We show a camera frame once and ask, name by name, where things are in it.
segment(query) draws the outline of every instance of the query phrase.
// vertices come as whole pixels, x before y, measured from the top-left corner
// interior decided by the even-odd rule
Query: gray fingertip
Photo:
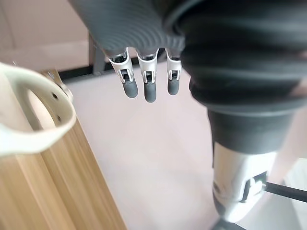
[[[136,82],[135,82],[135,79],[133,79],[133,82],[126,81],[125,83],[123,83],[123,87],[124,87],[125,94],[129,98],[134,98],[139,93],[138,87],[137,87]]]
[[[147,102],[152,103],[157,98],[157,91],[155,83],[147,82],[144,83],[144,94]]]
[[[167,90],[170,95],[176,95],[179,91],[179,80],[168,80]]]

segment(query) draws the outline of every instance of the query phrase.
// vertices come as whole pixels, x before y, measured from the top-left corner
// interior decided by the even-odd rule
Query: wooden panel
[[[41,154],[0,159],[0,230],[125,229],[79,121]]]
[[[74,230],[40,154],[0,160],[1,230]]]

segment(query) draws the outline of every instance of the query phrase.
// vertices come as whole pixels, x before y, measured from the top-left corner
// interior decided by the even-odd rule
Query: screw hole
[[[52,93],[52,96],[54,99],[58,100],[58,96],[56,96],[54,93]]]

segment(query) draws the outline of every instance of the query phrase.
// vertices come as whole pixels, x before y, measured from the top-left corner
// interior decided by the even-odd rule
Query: robotic hand
[[[127,47],[138,52],[145,99],[155,101],[158,48],[168,91],[181,61],[192,96],[208,108],[213,199],[243,218],[262,196],[294,110],[307,90],[307,2],[301,0],[70,0],[108,56],[128,97],[138,94]]]

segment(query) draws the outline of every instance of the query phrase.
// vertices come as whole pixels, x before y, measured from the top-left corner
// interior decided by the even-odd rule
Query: wall
[[[88,32],[66,0],[1,0],[0,61],[31,69],[88,64]]]

